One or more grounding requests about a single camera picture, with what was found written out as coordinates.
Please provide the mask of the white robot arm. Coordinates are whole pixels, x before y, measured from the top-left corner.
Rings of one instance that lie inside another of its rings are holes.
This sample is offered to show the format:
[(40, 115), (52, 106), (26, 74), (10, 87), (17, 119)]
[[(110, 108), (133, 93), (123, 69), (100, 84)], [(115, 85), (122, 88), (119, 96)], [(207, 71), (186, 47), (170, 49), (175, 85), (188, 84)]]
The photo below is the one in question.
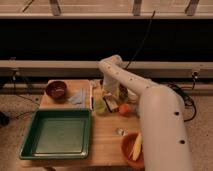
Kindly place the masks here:
[(168, 86), (124, 70), (119, 55), (102, 59), (98, 67), (107, 91), (115, 81), (139, 96), (145, 171), (193, 171), (182, 97)]

